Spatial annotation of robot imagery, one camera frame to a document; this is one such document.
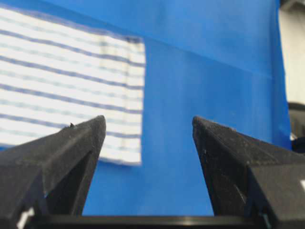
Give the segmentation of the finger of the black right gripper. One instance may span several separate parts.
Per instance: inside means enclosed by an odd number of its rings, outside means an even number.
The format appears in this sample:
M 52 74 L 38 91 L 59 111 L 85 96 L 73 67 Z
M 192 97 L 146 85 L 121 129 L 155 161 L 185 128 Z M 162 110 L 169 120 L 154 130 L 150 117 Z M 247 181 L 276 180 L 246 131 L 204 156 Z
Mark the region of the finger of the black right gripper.
M 305 156 L 201 117 L 193 140 L 216 216 L 262 219 L 271 229 L 305 226 Z
M 0 154 L 0 226 L 37 215 L 81 215 L 106 135 L 99 115 Z

